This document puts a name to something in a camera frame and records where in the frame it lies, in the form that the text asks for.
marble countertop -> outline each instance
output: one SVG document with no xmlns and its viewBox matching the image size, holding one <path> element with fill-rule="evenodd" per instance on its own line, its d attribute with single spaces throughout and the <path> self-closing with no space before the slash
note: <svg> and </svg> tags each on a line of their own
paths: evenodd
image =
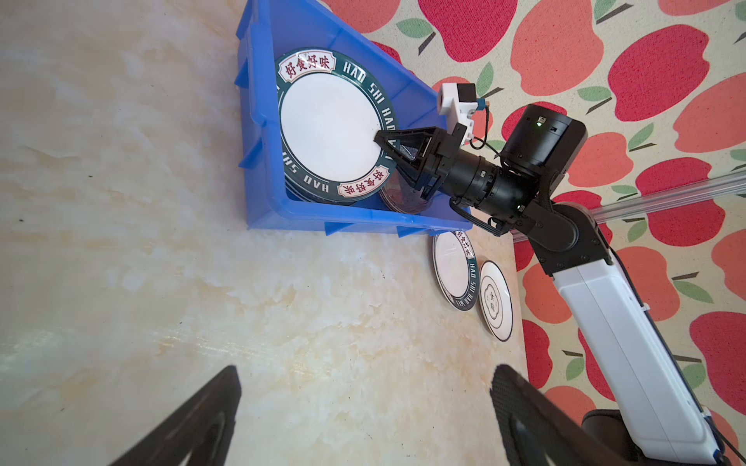
<svg viewBox="0 0 746 466">
<path fill-rule="evenodd" d="M 243 3 L 0 7 L 0 462 L 107 464 L 229 364 L 229 465 L 501 464 L 495 366 L 430 238 L 246 230 Z"/>
</svg>

apple pattern wallpaper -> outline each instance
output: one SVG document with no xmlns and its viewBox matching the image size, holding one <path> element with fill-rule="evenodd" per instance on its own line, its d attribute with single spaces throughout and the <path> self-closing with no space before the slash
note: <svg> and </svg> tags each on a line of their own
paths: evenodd
<svg viewBox="0 0 746 466">
<path fill-rule="evenodd" d="M 599 207 L 746 169 L 746 1 L 322 3 L 434 90 L 476 83 L 491 116 L 474 134 L 497 149 L 527 104 L 583 121 L 556 201 Z M 743 444 L 745 212 L 734 195 L 601 226 L 695 394 Z M 515 255 L 531 383 L 578 422 L 615 407 L 528 243 Z"/>
</svg>

small plate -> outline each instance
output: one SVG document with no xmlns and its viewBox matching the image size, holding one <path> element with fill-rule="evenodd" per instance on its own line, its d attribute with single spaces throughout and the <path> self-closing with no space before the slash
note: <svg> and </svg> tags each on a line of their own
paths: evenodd
<svg viewBox="0 0 746 466">
<path fill-rule="evenodd" d="M 479 299 L 479 268 L 466 233 L 449 231 L 433 237 L 433 264 L 448 302 L 459 311 L 474 307 Z"/>
<path fill-rule="evenodd" d="M 349 205 L 376 193 L 396 163 L 373 141 L 398 128 L 378 80 L 350 57 L 304 48 L 277 59 L 283 163 L 300 198 Z"/>
<path fill-rule="evenodd" d="M 497 264 L 488 260 L 479 272 L 479 305 L 492 334 L 508 341 L 513 333 L 513 304 L 505 276 Z"/>
</svg>

